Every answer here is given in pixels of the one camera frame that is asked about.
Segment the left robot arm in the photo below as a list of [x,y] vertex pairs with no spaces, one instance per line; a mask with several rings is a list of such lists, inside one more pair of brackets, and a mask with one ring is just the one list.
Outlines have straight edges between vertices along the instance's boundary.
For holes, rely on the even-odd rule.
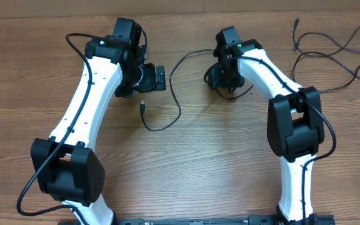
[[145,32],[132,19],[119,17],[112,34],[90,36],[81,80],[63,118],[47,139],[35,139],[31,158],[42,193],[69,208],[78,224],[116,224],[104,201],[105,170],[95,154],[96,139],[113,96],[131,98],[166,88],[164,66],[145,63]]

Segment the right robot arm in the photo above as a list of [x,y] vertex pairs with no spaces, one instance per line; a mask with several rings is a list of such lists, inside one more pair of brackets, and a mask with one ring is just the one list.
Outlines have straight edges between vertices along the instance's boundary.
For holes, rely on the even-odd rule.
[[274,224],[333,224],[311,206],[310,160],[324,141],[321,101],[317,89],[290,80],[254,39],[242,41],[231,26],[216,34],[211,66],[204,80],[209,88],[230,93],[250,81],[268,101],[267,140],[281,162],[281,200]]

